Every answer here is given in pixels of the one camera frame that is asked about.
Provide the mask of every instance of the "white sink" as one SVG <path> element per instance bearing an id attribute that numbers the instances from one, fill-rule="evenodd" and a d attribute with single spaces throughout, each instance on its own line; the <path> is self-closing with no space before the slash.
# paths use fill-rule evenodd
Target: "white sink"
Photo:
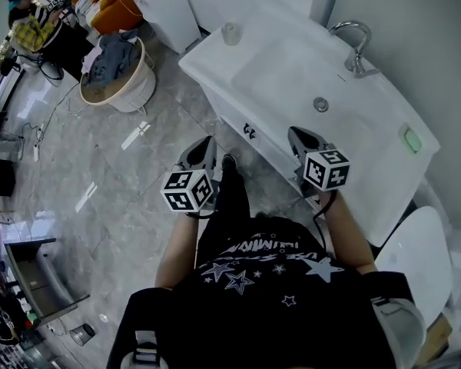
<path id="1" fill-rule="evenodd" d="M 229 120 L 228 109 L 234 108 L 289 157 L 283 162 L 292 160 L 287 130 L 293 125 L 343 149 L 352 166 L 341 191 L 367 239 L 380 246 L 413 197 L 439 143 L 382 74 L 354 78 L 343 64 L 350 46 L 316 22 L 278 2 L 258 0 L 240 23 L 238 45 L 225 45 L 221 32 L 214 32 L 180 66 L 202 85 L 218 115 Z M 364 66 L 373 68 L 368 61 Z M 328 101 L 327 111 L 313 107 L 316 97 Z M 406 128 L 422 142 L 416 154 L 403 142 Z M 262 141 L 250 143 L 266 157 L 256 145 Z M 289 178 L 283 173 L 287 168 L 278 168 L 277 162 L 271 161 Z"/>

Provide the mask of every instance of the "hand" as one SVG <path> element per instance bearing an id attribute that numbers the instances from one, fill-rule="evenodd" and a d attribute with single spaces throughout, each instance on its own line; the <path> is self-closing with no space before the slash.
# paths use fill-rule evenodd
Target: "hand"
<path id="1" fill-rule="evenodd" d="M 51 12 L 48 18 L 48 22 L 55 23 L 57 20 L 59 20 L 60 15 L 61 10 Z"/>
<path id="2" fill-rule="evenodd" d="M 317 193 L 320 196 L 321 206 L 325 206 L 328 203 L 328 201 L 330 200 L 331 191 L 321 191 L 321 190 L 318 189 Z"/>

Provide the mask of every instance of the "faucet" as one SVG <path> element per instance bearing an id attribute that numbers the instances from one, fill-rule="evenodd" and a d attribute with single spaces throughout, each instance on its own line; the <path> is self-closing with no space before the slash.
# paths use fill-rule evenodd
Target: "faucet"
<path id="1" fill-rule="evenodd" d="M 358 28 L 363 32 L 362 41 L 358 44 L 358 46 L 352 49 L 352 52 L 349 54 L 345 61 L 345 68 L 348 71 L 352 71 L 355 78 L 364 78 L 368 75 L 377 74 L 379 70 L 374 69 L 366 71 L 362 64 L 362 52 L 370 41 L 369 26 L 359 21 L 340 22 L 336 23 L 333 27 L 330 28 L 330 34 L 335 35 L 342 28 Z"/>

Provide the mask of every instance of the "white cabinet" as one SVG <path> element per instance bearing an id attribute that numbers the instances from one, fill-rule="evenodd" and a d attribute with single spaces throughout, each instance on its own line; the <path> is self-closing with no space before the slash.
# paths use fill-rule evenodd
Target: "white cabinet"
<path id="1" fill-rule="evenodd" d="M 256 151 L 267 160 L 288 181 L 295 176 L 294 171 L 300 167 L 292 155 L 279 149 L 260 130 L 259 122 L 252 121 L 238 111 L 234 106 L 213 92 L 209 87 L 202 85 L 208 101 L 219 118 L 229 124 L 244 138 Z"/>
<path id="2" fill-rule="evenodd" d="M 134 0 L 144 19 L 169 48 L 182 54 L 197 41 L 200 30 L 187 0 Z"/>

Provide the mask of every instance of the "marble floor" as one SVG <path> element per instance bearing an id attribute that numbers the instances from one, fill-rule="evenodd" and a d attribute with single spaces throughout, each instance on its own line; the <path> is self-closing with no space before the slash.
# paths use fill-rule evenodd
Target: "marble floor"
<path id="1" fill-rule="evenodd" d="M 159 188 L 164 173 L 190 143 L 214 135 L 219 144 L 217 178 L 222 156 L 238 156 L 252 214 L 279 214 L 313 228 L 309 205 L 217 119 L 199 85 L 179 69 L 181 57 L 149 33 L 142 29 L 141 37 L 155 60 L 158 84 L 145 105 L 146 115 L 120 113 L 108 105 L 86 107 L 77 88 L 51 113 L 75 80 L 65 76 L 54 88 L 40 74 L 26 74 L 4 126 L 18 134 L 25 123 L 40 125 L 51 116 L 39 162 L 33 158 L 33 131 L 24 128 L 15 192 L 1 205 L 13 211 L 5 216 L 13 224 L 0 224 L 0 235 L 7 241 L 57 238 L 48 245 L 55 269 L 74 296 L 91 295 L 62 318 L 63 324 L 72 329 L 87 322 L 97 334 L 79 347 L 68 335 L 41 332 L 58 354 L 85 368 L 105 367 L 130 294 L 154 285 L 174 222 Z M 121 144 L 144 121 L 150 128 L 123 149 Z M 82 200 L 92 185 L 95 191 Z M 60 321 L 51 324 L 57 334 L 64 333 Z"/>

